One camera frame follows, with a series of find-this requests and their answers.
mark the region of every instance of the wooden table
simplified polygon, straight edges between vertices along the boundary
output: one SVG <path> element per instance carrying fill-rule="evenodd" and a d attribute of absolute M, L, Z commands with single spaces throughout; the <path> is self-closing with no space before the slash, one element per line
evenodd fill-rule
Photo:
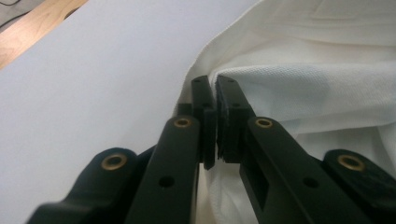
<path fill-rule="evenodd" d="M 14 61 L 88 0 L 46 0 L 0 34 L 0 69 Z"/>

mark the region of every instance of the crumpled fabric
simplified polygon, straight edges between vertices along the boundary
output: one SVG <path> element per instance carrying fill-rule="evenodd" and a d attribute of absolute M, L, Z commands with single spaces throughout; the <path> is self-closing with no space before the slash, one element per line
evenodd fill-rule
<path fill-rule="evenodd" d="M 236 79 L 312 156 L 356 151 L 396 176 L 396 2 L 266 0 L 212 40 L 187 74 Z M 217 223 L 257 223 L 237 164 L 205 172 Z"/>

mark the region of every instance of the white fabric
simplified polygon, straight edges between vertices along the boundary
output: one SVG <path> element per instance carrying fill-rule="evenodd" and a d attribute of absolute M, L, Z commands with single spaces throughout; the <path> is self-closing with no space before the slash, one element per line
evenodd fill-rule
<path fill-rule="evenodd" d="M 1 70 L 0 223 L 61 200 L 97 153 L 155 145 L 200 50 L 253 3 L 90 0 Z"/>
<path fill-rule="evenodd" d="M 199 50 L 253 2 L 89 1 L 0 71 L 0 223 L 61 200 L 96 153 L 154 145 Z M 344 147 L 395 175 L 395 9 L 262 1 L 205 47 L 179 100 L 194 77 L 235 78 L 311 155 Z M 198 223 L 257 222 L 237 165 L 200 179 Z"/>
<path fill-rule="evenodd" d="M 357 151 L 395 176 L 396 2 L 266 0 L 214 39 L 187 75 L 236 79 L 258 116 L 311 155 Z M 238 165 L 206 172 L 218 223 L 257 223 Z"/>

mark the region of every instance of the white paper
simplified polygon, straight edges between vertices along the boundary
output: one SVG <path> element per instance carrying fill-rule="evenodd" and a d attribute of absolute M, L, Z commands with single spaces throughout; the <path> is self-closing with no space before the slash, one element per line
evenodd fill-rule
<path fill-rule="evenodd" d="M 89 1 L 0 71 L 0 223 L 61 200 L 97 153 L 156 144 L 185 74 L 255 1 Z"/>

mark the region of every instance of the mounting hole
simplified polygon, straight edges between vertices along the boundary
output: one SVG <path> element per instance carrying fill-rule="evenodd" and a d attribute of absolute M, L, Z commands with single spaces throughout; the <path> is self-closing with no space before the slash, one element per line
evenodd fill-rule
<path fill-rule="evenodd" d="M 189 119 L 177 119 L 174 124 L 178 128 L 187 128 L 191 125 L 191 121 Z"/>
<path fill-rule="evenodd" d="M 124 154 L 114 153 L 102 160 L 102 168 L 108 171 L 120 169 L 127 162 Z"/>
<path fill-rule="evenodd" d="M 261 128 L 271 128 L 273 126 L 273 122 L 269 119 L 257 119 L 256 125 Z"/>
<path fill-rule="evenodd" d="M 364 163 L 357 157 L 351 155 L 341 155 L 338 157 L 338 163 L 353 171 L 363 171 Z"/>
<path fill-rule="evenodd" d="M 161 188 L 169 189 L 175 185 L 175 179 L 172 176 L 163 176 L 158 182 Z"/>
<path fill-rule="evenodd" d="M 304 178 L 303 182 L 307 187 L 311 189 L 317 189 L 319 187 L 319 182 L 311 177 Z"/>

